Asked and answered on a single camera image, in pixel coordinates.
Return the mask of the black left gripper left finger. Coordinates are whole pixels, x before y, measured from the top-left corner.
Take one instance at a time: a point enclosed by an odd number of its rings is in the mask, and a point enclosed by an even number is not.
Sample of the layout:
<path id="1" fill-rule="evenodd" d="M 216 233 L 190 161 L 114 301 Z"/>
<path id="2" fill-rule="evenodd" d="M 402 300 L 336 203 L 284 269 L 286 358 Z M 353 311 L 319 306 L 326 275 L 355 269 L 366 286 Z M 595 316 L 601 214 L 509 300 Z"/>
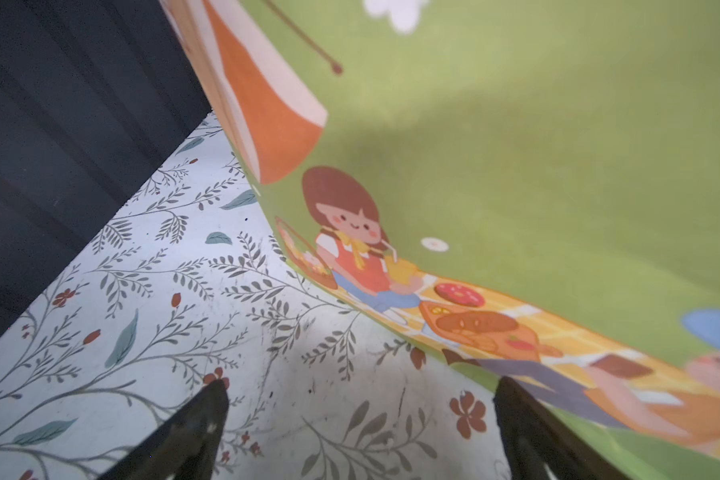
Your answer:
<path id="1" fill-rule="evenodd" d="M 100 479 L 210 479 L 228 410 L 225 384 L 212 381 Z"/>

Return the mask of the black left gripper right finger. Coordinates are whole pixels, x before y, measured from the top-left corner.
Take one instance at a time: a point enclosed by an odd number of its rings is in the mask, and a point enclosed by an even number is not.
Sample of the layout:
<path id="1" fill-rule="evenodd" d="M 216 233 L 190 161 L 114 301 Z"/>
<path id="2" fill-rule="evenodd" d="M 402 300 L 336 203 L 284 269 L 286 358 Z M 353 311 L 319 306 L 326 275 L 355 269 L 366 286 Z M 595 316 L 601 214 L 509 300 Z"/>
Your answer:
<path id="1" fill-rule="evenodd" d="M 494 407 L 513 479 L 618 480 L 626 477 L 514 379 L 500 379 Z"/>

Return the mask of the white illustrated paper bag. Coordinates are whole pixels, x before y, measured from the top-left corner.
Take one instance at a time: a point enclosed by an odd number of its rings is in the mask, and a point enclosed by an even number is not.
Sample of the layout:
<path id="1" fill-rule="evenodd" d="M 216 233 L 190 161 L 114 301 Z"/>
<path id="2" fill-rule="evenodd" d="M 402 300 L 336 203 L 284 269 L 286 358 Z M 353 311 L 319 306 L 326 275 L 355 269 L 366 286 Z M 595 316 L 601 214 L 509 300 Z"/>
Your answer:
<path id="1" fill-rule="evenodd" d="M 288 262 L 720 479 L 720 1 L 165 1 Z"/>

